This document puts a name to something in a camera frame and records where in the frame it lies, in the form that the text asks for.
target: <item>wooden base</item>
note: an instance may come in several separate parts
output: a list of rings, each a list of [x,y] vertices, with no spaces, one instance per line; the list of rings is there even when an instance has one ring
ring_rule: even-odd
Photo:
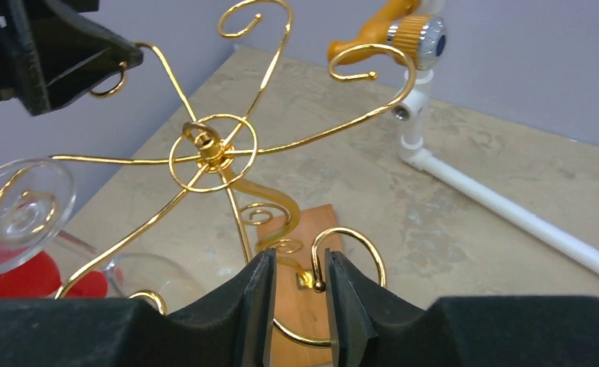
[[[282,217],[257,227],[260,237],[278,228],[283,223]],[[299,239],[304,248],[294,254],[279,256],[292,257],[299,261],[304,269],[311,269],[311,245],[314,238],[325,229],[337,226],[333,207],[319,206],[301,211],[301,221],[297,228],[286,236],[287,239]],[[324,263],[324,249],[343,251],[338,235],[332,235],[320,246],[320,260]],[[312,289],[298,289],[295,270],[277,265],[277,289],[275,316],[290,330],[300,335],[329,339],[328,314],[325,294],[317,294]],[[314,349],[300,346],[274,331],[272,334],[272,365],[283,367],[312,367],[332,361],[330,349]]]

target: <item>gray wall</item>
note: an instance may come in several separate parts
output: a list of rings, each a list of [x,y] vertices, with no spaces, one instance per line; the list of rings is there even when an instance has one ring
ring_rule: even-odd
[[[85,16],[123,37],[157,44],[191,94],[232,52],[215,32],[230,0],[192,2],[101,1]],[[145,51],[143,65],[129,71],[123,91],[108,99],[85,96],[70,107],[31,118],[17,101],[0,102],[0,165],[50,154],[130,157],[180,106],[159,61]],[[100,87],[112,86],[106,82]],[[78,186],[77,209],[116,172],[115,166],[71,164]]]
[[[295,28],[286,55],[325,65],[333,39],[353,38],[386,0],[288,0]],[[285,23],[275,5],[241,41],[276,47]],[[599,145],[599,2],[584,0],[449,0],[448,49],[435,68],[435,98]],[[240,24],[252,11],[239,15]],[[365,69],[399,86],[386,57]]]

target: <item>white pvc pipe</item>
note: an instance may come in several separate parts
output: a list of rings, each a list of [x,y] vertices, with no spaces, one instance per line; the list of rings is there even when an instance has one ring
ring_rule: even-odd
[[[407,152],[402,149],[401,158],[413,167],[429,172],[432,176],[449,184],[504,219],[599,274],[599,251],[597,249],[540,219],[536,214],[499,195],[445,162],[438,160],[427,149],[421,148],[416,152]]]
[[[409,71],[405,72],[405,79],[409,78]],[[423,145],[423,126],[428,115],[428,105],[432,95],[432,70],[418,71],[412,91],[393,109],[394,117],[403,121],[403,141],[411,145],[412,149]]]

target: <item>orange handle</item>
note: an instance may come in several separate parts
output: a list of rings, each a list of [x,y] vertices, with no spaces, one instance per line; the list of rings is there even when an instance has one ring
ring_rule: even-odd
[[[389,0],[360,29],[358,36],[351,41],[333,41],[328,46],[327,59],[331,61],[340,52],[361,44],[386,44],[387,31],[394,21],[410,15],[420,5],[421,0]],[[340,61],[340,65],[358,63],[371,56],[383,54],[381,50],[368,50],[351,54]]]

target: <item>gold ring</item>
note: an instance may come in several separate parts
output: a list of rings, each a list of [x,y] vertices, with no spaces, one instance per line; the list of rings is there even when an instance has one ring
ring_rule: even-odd
[[[245,165],[245,167],[240,171],[239,174],[237,174],[231,180],[228,180],[227,182],[225,182],[221,185],[218,185],[215,187],[208,187],[205,189],[199,189],[196,187],[192,187],[192,186],[186,185],[184,182],[182,182],[182,180],[180,180],[179,176],[175,173],[175,168],[174,168],[175,151],[177,150],[177,146],[180,144],[182,139],[187,137],[187,135],[185,133],[182,133],[182,135],[180,135],[177,138],[177,140],[175,140],[175,143],[173,143],[173,146],[171,147],[171,151],[168,154],[168,170],[171,172],[171,176],[173,177],[173,180],[175,180],[175,182],[177,182],[177,184],[180,185],[180,187],[183,187],[185,190],[189,190],[194,193],[212,193],[215,191],[222,190],[222,189],[230,186],[231,184],[237,182],[241,178],[243,178],[243,176],[245,176],[247,171],[249,171],[249,169],[254,164],[254,159],[256,158],[256,155],[258,154],[258,150],[259,150],[259,140],[256,137],[256,132],[254,131],[254,128],[252,127],[252,125],[250,125],[249,122],[247,122],[247,120],[245,120],[244,118],[236,116],[236,115],[231,115],[229,113],[219,113],[216,115],[207,116],[207,117],[200,119],[197,122],[190,124],[190,125],[192,125],[194,128],[197,128],[199,130],[208,131],[209,130],[208,127],[203,126],[201,124],[208,122],[210,120],[214,120],[214,119],[232,119],[232,120],[238,121],[239,124],[245,125],[249,129],[250,133],[252,134],[252,139],[254,140],[252,154],[249,156],[249,160],[247,161],[247,164]]]
[[[191,130],[194,128],[202,130],[203,132],[209,134],[211,141],[220,141],[220,136],[218,135],[218,132],[213,128],[207,125],[200,125],[197,122],[185,122],[182,126],[182,135],[184,135],[184,137],[187,138],[189,141],[193,142],[198,148],[198,150],[202,148],[203,142],[200,140],[200,136],[194,137],[194,135],[191,133]]]
[[[94,98],[106,98],[106,97],[110,97],[114,94],[116,94],[119,90],[123,89],[123,86],[125,84],[125,70],[128,68],[128,63],[126,63],[125,61],[122,61],[119,63],[119,72],[120,72],[120,79],[117,82],[117,84],[112,87],[110,90],[106,90],[105,92],[94,92],[93,90],[90,90],[90,95],[92,95],[92,97]]]

